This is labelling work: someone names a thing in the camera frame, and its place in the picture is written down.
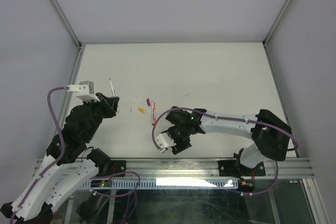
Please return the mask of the white marker yellow end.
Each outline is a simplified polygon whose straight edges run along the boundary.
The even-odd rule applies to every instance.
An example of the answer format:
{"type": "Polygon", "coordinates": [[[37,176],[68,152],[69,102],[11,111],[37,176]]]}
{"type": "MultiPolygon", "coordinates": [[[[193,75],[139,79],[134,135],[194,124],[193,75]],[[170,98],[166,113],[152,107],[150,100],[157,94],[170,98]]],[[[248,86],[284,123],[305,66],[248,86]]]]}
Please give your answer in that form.
{"type": "MultiPolygon", "coordinates": [[[[111,88],[112,95],[114,97],[116,97],[116,93],[115,93],[111,78],[109,78],[109,83],[110,83],[110,88],[111,88]]],[[[119,105],[117,105],[117,113],[120,113],[119,105]]]]}

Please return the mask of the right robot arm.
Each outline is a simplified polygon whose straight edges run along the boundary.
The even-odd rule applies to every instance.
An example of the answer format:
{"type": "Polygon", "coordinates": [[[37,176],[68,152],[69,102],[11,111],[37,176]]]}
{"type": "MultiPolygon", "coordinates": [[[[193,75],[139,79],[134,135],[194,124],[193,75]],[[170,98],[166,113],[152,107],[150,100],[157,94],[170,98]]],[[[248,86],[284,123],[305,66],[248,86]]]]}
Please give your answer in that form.
{"type": "Polygon", "coordinates": [[[176,155],[190,148],[190,137],[195,134],[224,133],[251,140],[252,144],[241,148],[227,165],[220,165],[220,171],[226,176],[263,176],[265,173],[259,167],[264,161],[282,162],[290,151],[290,126],[266,109],[257,114],[235,116],[174,106],[164,117],[171,127],[152,137],[161,152],[170,148],[176,155]]]}

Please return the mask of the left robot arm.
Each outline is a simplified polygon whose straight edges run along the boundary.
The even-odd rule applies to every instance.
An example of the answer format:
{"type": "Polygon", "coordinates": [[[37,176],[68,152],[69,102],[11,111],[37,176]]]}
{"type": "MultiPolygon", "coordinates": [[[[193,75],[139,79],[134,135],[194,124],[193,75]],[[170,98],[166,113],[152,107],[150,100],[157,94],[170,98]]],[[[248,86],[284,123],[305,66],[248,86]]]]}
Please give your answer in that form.
{"type": "Polygon", "coordinates": [[[111,158],[96,148],[66,178],[62,174],[87,148],[103,119],[117,114],[119,97],[96,93],[97,101],[74,107],[63,129],[52,139],[43,162],[24,192],[14,201],[2,205],[1,213],[18,223],[36,223],[50,218],[63,202],[84,182],[97,175],[110,175],[111,158]]]}

